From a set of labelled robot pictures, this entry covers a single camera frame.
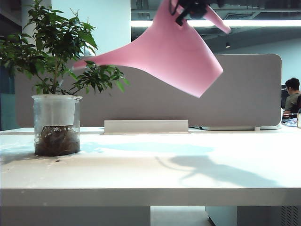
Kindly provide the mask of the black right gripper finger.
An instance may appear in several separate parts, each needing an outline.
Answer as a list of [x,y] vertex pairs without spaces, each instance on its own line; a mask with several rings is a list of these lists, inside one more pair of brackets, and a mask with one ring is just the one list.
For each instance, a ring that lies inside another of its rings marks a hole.
[[180,14],[179,16],[176,18],[175,22],[179,25],[182,26],[183,25],[183,19],[188,15],[189,10],[187,8],[185,8]]

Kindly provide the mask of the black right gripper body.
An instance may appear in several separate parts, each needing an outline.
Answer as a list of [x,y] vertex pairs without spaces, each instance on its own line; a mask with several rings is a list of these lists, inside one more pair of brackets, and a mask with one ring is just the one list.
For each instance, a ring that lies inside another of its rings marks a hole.
[[183,8],[183,12],[180,14],[182,18],[187,16],[192,19],[200,19],[207,12],[206,7],[211,4],[217,4],[218,7],[223,7],[224,0],[179,0],[178,5]]

